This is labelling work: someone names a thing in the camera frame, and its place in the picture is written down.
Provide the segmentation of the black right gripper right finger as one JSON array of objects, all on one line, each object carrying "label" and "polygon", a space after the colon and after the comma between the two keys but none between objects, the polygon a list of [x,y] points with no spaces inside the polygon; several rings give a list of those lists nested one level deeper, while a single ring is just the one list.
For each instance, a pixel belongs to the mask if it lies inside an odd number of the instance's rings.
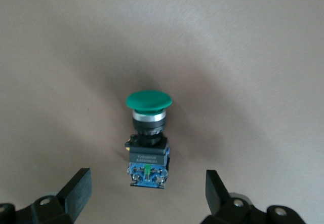
[{"label": "black right gripper right finger", "polygon": [[268,223],[267,214],[238,193],[229,193],[215,170],[206,171],[206,200],[211,212],[202,223]]}]

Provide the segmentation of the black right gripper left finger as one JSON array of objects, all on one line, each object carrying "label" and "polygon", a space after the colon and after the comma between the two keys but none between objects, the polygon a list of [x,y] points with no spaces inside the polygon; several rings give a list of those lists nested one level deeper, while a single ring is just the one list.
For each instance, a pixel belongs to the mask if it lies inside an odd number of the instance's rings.
[{"label": "black right gripper left finger", "polygon": [[74,223],[91,194],[91,170],[81,168],[57,195],[41,197],[31,205],[33,223]]}]

